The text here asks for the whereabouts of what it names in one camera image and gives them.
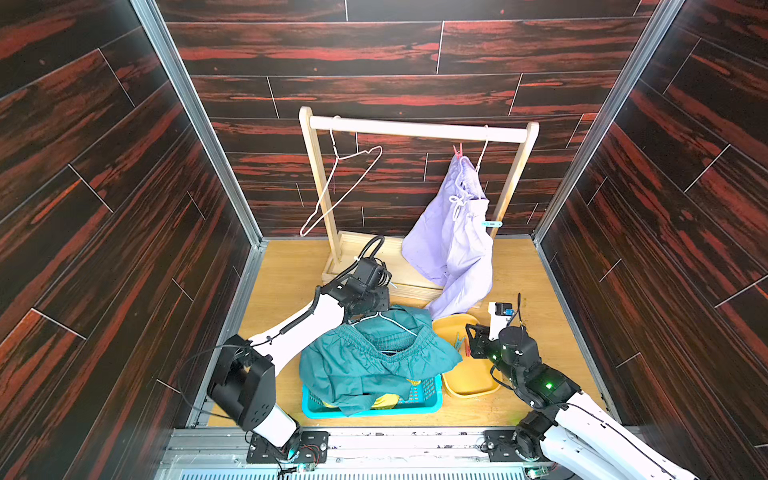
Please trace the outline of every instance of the wooden floor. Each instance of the wooden floor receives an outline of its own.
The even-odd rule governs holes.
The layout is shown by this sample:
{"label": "wooden floor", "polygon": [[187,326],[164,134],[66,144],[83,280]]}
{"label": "wooden floor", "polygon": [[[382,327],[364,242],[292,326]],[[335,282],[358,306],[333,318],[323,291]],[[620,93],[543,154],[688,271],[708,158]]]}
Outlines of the wooden floor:
{"label": "wooden floor", "polygon": [[[274,240],[266,249],[253,295],[240,327],[248,338],[285,320],[312,300],[320,283],[330,249],[327,240]],[[493,290],[480,309],[470,310],[488,323],[488,301],[515,302],[522,293],[522,315],[531,336],[538,342],[542,359],[571,377],[602,405],[560,303],[554,294],[533,243],[527,239],[496,240],[493,258]],[[392,303],[424,306],[411,299],[392,298]],[[302,383],[299,356],[277,377],[277,403],[302,425],[327,426],[485,426],[516,425],[531,408],[506,389],[477,399],[455,399],[447,393],[439,412],[430,415],[393,415],[350,419],[310,420],[301,409]],[[226,419],[211,417],[211,426],[232,426]]]}

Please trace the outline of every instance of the purple pants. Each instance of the purple pants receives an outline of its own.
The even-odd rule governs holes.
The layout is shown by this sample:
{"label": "purple pants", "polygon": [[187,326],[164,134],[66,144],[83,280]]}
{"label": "purple pants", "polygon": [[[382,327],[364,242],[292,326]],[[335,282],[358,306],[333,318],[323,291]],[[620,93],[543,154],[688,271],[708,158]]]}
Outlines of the purple pants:
{"label": "purple pants", "polygon": [[427,306],[433,320],[465,313],[491,291],[493,240],[482,226],[487,210],[472,162],[454,155],[437,196],[402,241],[405,259],[443,287]]}

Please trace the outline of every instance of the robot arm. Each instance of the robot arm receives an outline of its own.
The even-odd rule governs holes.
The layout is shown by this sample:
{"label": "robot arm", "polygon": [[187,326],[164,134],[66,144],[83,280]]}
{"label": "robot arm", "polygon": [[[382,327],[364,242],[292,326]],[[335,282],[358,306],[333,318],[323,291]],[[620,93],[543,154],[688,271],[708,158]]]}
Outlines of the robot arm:
{"label": "robot arm", "polygon": [[490,327],[467,325],[467,332],[472,356],[490,359],[510,380],[507,387],[534,409],[515,429],[522,458],[548,458],[584,480],[696,478],[613,420],[575,382],[544,364],[522,321],[510,326],[519,310],[519,296],[518,312],[510,303],[491,303]]}
{"label": "robot arm", "polygon": [[225,342],[232,348],[222,350],[208,396],[245,432],[253,431],[272,444],[277,458],[287,460],[296,454],[300,428],[276,404],[275,377],[329,330],[354,316],[389,310],[391,274],[375,257],[383,242],[381,236],[371,239],[352,265],[318,286],[313,301],[279,325],[248,340],[235,335]]}

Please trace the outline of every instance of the wooden base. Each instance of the wooden base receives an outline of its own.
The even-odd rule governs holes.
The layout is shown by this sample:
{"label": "wooden base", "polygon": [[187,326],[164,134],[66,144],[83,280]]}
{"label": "wooden base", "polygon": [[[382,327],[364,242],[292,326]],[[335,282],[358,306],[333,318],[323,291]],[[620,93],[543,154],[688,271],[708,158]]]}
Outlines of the wooden base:
{"label": "wooden base", "polygon": [[[326,268],[323,270],[323,284],[333,280],[333,277],[351,265],[360,255],[360,250],[375,235],[367,233],[339,232],[341,243],[341,262],[333,261],[333,254],[328,257]],[[386,263],[386,268],[392,274],[389,284],[389,294],[416,300],[432,301],[440,296],[442,287],[432,283],[416,271],[402,256],[402,238],[385,237],[381,250],[376,258]]]}

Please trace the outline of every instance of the wooden post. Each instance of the wooden post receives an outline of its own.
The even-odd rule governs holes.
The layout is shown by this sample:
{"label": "wooden post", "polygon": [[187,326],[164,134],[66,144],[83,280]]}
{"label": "wooden post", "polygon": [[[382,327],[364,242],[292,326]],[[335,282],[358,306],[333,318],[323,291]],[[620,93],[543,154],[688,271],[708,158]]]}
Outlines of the wooden post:
{"label": "wooden post", "polygon": [[[331,208],[331,199],[327,191],[323,194],[323,190],[326,188],[326,171],[323,166],[323,156],[320,154],[317,130],[310,127],[311,117],[312,108],[301,107],[301,110],[299,110],[301,133],[304,135],[306,152],[310,156],[312,175],[315,177],[315,187],[317,188],[317,195],[320,197],[320,208],[322,209],[323,214],[325,214]],[[333,217],[333,212],[328,213],[323,220],[326,223],[328,241],[331,244],[331,257],[335,263],[339,263],[341,262],[341,242],[339,241],[339,231],[336,229],[336,219]]]}
{"label": "wooden post", "polygon": [[[507,213],[507,207],[509,207],[509,201],[512,199],[512,195],[515,193],[515,188],[518,186],[520,176],[523,174],[523,168],[528,162],[528,155],[533,150],[533,144],[538,137],[538,122],[530,121],[525,128],[528,131],[528,136],[525,137],[525,142],[520,144],[518,153],[515,155],[515,161],[512,162],[512,166],[509,168],[509,174],[507,175],[507,181],[504,183],[504,189],[502,190],[502,196],[498,199],[496,204],[496,210],[493,212],[493,220],[497,222],[504,221],[504,214]],[[496,238],[498,228],[490,228],[488,232],[491,238]]]}

